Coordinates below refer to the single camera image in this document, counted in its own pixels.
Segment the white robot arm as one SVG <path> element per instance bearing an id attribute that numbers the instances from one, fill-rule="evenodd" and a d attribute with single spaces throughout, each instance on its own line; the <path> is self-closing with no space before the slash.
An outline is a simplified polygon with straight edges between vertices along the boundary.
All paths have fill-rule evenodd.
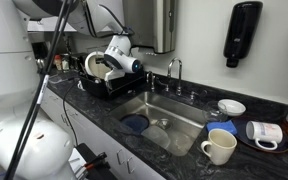
<path id="1" fill-rule="evenodd" d="M 105 52 L 112 71 L 105 79 L 134 73 L 140 62 L 128 55 L 134 31 L 95 0 L 0 0 L 0 166 L 6 180 L 76 180 L 69 163 L 73 140 L 39 114 L 57 43 L 67 24 L 77 31 L 89 24 L 113 38 Z M 36 65 L 27 21 L 56 16 L 52 50 L 45 67 Z"/>

